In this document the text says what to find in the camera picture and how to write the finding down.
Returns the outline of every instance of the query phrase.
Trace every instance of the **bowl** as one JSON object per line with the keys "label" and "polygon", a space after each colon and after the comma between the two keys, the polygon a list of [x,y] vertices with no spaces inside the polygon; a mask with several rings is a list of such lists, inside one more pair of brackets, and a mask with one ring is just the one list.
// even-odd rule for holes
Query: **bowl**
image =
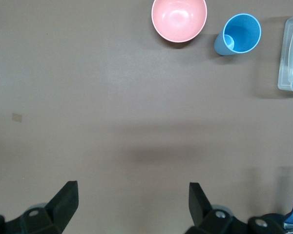
{"label": "bowl", "polygon": [[151,17],[155,30],[163,38],[185,42],[203,29],[207,7],[205,0],[155,0]]}

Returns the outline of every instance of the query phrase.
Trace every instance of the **bowl rim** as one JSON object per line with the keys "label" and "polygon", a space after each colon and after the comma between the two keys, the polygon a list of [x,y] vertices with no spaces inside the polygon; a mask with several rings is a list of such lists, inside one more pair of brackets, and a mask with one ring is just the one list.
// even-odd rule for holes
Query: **bowl rim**
{"label": "bowl rim", "polygon": [[162,35],[160,33],[160,31],[157,29],[156,25],[155,25],[155,22],[154,22],[154,18],[153,18],[153,12],[154,12],[154,5],[157,1],[161,1],[161,0],[154,0],[153,2],[153,5],[152,5],[152,10],[151,10],[151,19],[152,19],[152,23],[153,23],[153,26],[156,30],[156,32],[164,39],[168,40],[168,41],[171,41],[171,42],[175,42],[175,43],[182,43],[182,42],[186,42],[186,41],[189,41],[189,40],[192,40],[193,38],[195,38],[201,31],[202,29],[204,28],[205,26],[205,23],[206,23],[206,20],[207,20],[207,5],[206,5],[206,1],[205,0],[199,0],[199,1],[202,1],[204,3],[204,7],[205,7],[205,19],[204,19],[204,22],[203,22],[203,25],[202,27],[200,28],[200,30],[191,38],[189,39],[186,39],[186,40],[172,40],[172,39],[169,39],[167,37],[165,37],[164,35]]}

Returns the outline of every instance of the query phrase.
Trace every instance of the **cup rim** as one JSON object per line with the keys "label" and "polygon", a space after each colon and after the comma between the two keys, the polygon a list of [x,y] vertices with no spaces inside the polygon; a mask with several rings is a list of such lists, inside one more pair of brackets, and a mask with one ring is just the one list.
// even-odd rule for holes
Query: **cup rim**
{"label": "cup rim", "polygon": [[258,28],[259,28],[259,36],[258,36],[257,42],[255,43],[255,45],[254,45],[252,48],[250,48],[250,49],[248,49],[248,50],[245,50],[245,51],[236,51],[236,50],[233,50],[233,49],[230,49],[230,48],[227,47],[230,51],[234,52],[235,54],[244,54],[244,53],[247,53],[247,52],[251,51],[252,49],[254,49],[254,48],[258,45],[258,43],[259,43],[259,41],[260,41],[260,38],[261,38],[261,36],[262,36],[262,28],[261,28],[261,25],[260,25],[258,19],[255,18],[255,16],[253,16],[253,15],[251,15],[251,14],[249,14],[249,13],[240,13],[240,14],[234,15],[234,16],[232,16],[232,17],[226,22],[226,24],[225,24],[225,26],[224,26],[224,28],[223,28],[223,31],[222,31],[222,37],[223,37],[223,40],[224,40],[224,41],[225,41],[225,28],[227,27],[228,23],[230,23],[231,20],[233,20],[234,18],[236,18],[236,17],[238,17],[238,16],[249,16],[249,17],[251,17],[253,20],[255,20],[255,22],[257,23]]}

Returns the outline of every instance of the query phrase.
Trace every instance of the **blue cup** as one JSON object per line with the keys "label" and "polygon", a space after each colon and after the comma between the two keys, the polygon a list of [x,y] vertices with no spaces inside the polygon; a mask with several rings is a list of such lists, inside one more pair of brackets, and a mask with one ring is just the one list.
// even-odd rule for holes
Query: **blue cup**
{"label": "blue cup", "polygon": [[259,43],[262,29],[258,20],[250,14],[238,14],[227,21],[218,35],[214,49],[220,55],[243,54]]}

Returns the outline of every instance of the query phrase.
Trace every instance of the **clear plastic container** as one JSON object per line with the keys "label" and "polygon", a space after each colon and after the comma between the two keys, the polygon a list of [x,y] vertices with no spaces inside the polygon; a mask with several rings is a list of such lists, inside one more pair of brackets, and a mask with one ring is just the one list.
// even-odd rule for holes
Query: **clear plastic container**
{"label": "clear plastic container", "polygon": [[278,88],[293,91],[293,17],[285,24]]}

